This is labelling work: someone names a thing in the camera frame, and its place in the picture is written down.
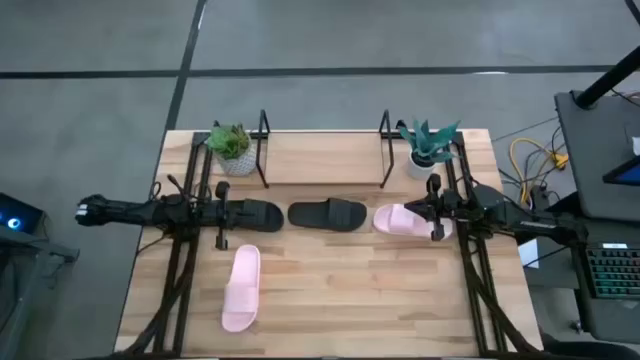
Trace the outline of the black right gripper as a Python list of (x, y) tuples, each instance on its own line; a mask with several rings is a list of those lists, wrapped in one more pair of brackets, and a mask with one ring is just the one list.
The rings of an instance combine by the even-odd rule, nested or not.
[(431, 222), (431, 239), (441, 241), (450, 237), (456, 231), (456, 213), (463, 209), (464, 200), (456, 190), (444, 189), (441, 177), (431, 174), (426, 182), (427, 197), (404, 204), (407, 210), (416, 218)]

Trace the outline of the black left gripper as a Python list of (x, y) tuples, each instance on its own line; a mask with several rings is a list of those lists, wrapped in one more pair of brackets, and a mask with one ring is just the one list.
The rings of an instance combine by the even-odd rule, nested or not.
[[(217, 250), (227, 250), (227, 230), (228, 230), (228, 194), (230, 184), (220, 181), (215, 188), (215, 197), (218, 199), (216, 205), (216, 223), (218, 234), (216, 235), (215, 248)], [(260, 201), (231, 201), (230, 210), (234, 213), (258, 213), (261, 210)], [(233, 227), (243, 229), (259, 229), (261, 222), (254, 218), (240, 217), (231, 220)]]

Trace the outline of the black slide sandal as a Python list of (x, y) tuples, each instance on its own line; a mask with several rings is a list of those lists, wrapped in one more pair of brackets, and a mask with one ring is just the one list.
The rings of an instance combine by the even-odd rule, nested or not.
[(366, 220), (367, 207), (359, 202), (328, 198), (323, 202), (292, 203), (287, 216), (298, 227), (352, 232)]
[(246, 229), (253, 230), (257, 232), (277, 232), (279, 231), (284, 224), (284, 216), (279, 207), (271, 202), (266, 202), (262, 200), (255, 199), (246, 199), (243, 201), (260, 201), (261, 202), (261, 210), (258, 213), (234, 213), (235, 218), (247, 217), (254, 218), (261, 222), (261, 226), (259, 229)]

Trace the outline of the pink slide sandal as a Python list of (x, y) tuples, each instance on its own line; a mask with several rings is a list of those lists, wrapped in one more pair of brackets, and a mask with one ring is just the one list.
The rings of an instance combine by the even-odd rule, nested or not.
[(435, 223), (407, 210), (403, 204), (387, 204), (378, 208), (373, 226), (382, 233), (434, 240), (431, 233), (435, 230)]
[(259, 309), (261, 254), (254, 245), (240, 246), (224, 290), (221, 325), (232, 333), (248, 329)]

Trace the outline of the snake plant in white pot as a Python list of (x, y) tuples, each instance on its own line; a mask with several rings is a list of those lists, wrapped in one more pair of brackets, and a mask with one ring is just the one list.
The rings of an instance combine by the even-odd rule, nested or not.
[(412, 130), (409, 130), (403, 120), (397, 122), (396, 129), (410, 146), (408, 174), (412, 178), (427, 180), (437, 164), (446, 163), (456, 157), (446, 147), (453, 142), (459, 124), (460, 122), (455, 122), (432, 132), (427, 120), (420, 122), (415, 119)]

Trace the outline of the succulent in patterned pot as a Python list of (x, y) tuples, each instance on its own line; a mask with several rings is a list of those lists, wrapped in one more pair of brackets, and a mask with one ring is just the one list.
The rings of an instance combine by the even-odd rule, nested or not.
[(248, 176), (256, 167), (256, 147), (241, 123), (215, 121), (206, 144), (228, 176)]

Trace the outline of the white paper sheet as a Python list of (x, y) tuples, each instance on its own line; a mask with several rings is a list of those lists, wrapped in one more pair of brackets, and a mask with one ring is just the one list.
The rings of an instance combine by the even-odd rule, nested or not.
[(539, 268), (539, 247), (536, 239), (519, 245), (518, 253), (524, 268)]

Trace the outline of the grey desk with pole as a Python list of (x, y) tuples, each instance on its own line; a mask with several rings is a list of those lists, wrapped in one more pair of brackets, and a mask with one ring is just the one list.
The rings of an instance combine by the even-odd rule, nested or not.
[(640, 107), (605, 96), (590, 109), (570, 93), (554, 96), (580, 206), (591, 218), (640, 222), (640, 186), (608, 184), (603, 177), (634, 158)]

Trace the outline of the grey keyboard desk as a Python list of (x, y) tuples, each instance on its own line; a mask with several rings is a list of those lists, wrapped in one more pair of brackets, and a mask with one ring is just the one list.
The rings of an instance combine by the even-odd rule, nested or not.
[(591, 223), (587, 240), (572, 249), (579, 288), (575, 291), (582, 328), (604, 341), (640, 345), (640, 301), (592, 296), (586, 279), (584, 251), (601, 243), (622, 243), (640, 248), (640, 226), (625, 223)]

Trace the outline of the backlit black keyboard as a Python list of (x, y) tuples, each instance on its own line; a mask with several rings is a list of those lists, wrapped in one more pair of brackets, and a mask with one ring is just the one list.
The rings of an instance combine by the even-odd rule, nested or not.
[(640, 248), (601, 243), (585, 249), (584, 261), (594, 298), (640, 301)]

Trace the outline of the tablet with blue screen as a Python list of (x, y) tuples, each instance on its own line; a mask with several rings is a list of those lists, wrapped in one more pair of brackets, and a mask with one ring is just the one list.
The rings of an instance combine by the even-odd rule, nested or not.
[(608, 184), (640, 186), (640, 155), (606, 173), (602, 179)]

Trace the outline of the black office chair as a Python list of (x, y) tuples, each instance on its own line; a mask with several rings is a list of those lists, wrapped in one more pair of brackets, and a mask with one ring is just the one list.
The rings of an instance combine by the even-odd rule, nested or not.
[(545, 350), (556, 355), (601, 360), (640, 360), (639, 353), (624, 345), (587, 341), (559, 341), (544, 331), (540, 336)]

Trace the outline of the grey metal stand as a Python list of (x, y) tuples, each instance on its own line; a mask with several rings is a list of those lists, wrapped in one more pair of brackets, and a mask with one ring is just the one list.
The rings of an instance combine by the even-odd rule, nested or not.
[(46, 237), (0, 227), (0, 360), (13, 360), (52, 257), (64, 263), (80, 251)]

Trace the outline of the computer with blue light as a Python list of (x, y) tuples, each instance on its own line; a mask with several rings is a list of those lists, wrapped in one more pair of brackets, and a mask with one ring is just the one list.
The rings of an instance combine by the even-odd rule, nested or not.
[(17, 232), (35, 234), (43, 215), (41, 209), (0, 192), (0, 226)]

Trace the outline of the black pole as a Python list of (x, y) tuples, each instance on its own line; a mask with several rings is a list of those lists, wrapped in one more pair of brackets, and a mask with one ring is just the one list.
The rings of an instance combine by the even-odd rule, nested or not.
[(574, 95), (574, 103), (581, 109), (591, 108), (601, 97), (611, 91), (640, 68), (640, 45), (604, 73), (586, 90)]

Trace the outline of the wooden shelf with black frame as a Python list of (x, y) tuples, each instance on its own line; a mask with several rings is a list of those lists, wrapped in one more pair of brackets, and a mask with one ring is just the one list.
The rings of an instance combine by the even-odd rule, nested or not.
[(394, 169), (387, 110), (376, 130), (273, 130), (264, 110), (258, 129), (255, 166), (264, 187), (272, 185), (375, 185), (383, 188)]

